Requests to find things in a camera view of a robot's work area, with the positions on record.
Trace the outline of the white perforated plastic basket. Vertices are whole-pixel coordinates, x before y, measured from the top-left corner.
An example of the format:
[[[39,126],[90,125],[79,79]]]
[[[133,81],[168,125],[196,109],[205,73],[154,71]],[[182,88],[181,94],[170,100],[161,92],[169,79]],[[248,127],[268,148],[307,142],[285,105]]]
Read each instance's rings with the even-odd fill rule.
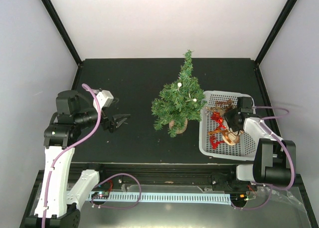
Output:
[[[248,133],[234,132],[225,121],[226,111],[236,108],[239,97],[252,98],[250,95],[205,91],[206,104],[201,110],[199,123],[199,150],[202,154],[214,158],[236,161],[252,161],[257,145]]]

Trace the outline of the small green christmas tree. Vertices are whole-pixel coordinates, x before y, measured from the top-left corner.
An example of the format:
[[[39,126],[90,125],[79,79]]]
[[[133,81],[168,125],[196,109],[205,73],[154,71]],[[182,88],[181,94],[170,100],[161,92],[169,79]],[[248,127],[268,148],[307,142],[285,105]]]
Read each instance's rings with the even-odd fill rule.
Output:
[[[206,104],[205,95],[198,78],[193,76],[192,72],[192,51],[187,50],[177,80],[171,84],[165,84],[159,96],[152,102],[151,111],[152,115],[156,117],[154,122],[156,131],[168,126],[168,134],[174,138],[187,129],[188,121],[201,121],[200,112]],[[186,102],[183,97],[179,96],[175,91],[178,82],[183,84],[183,90],[197,98],[196,103]]]

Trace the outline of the white bulb string lights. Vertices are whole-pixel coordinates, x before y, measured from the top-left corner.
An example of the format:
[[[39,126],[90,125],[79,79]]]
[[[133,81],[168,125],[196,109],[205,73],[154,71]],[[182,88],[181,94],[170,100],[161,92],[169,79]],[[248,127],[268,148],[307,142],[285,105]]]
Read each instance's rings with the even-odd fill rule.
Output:
[[[175,91],[179,94],[179,96],[183,97],[186,102],[197,102],[197,98],[192,97],[190,95],[190,92],[186,92],[185,90],[182,89],[183,84],[181,82],[178,82],[176,84],[176,89]]]

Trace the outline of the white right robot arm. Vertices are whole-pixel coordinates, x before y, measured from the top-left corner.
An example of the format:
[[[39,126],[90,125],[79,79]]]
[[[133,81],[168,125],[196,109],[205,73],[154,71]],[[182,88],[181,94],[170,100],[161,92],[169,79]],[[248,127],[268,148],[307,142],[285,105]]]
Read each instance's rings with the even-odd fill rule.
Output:
[[[227,176],[227,185],[239,189],[245,181],[288,189],[296,177],[296,145],[274,133],[256,114],[247,94],[205,91],[206,107],[199,123],[199,150],[218,159],[247,161]]]

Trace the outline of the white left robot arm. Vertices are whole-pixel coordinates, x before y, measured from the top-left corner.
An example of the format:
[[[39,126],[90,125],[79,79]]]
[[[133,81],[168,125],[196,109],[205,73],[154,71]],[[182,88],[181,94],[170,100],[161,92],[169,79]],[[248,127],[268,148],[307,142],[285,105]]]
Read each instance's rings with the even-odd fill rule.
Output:
[[[45,169],[40,197],[35,210],[24,220],[25,228],[76,228],[80,211],[94,187],[103,187],[107,175],[99,167],[86,168],[67,190],[71,160],[76,146],[91,137],[99,126],[115,132],[129,114],[108,117],[106,109],[117,102],[110,91],[93,90],[93,102],[82,109],[83,97],[76,90],[60,92],[57,111],[44,131]]]

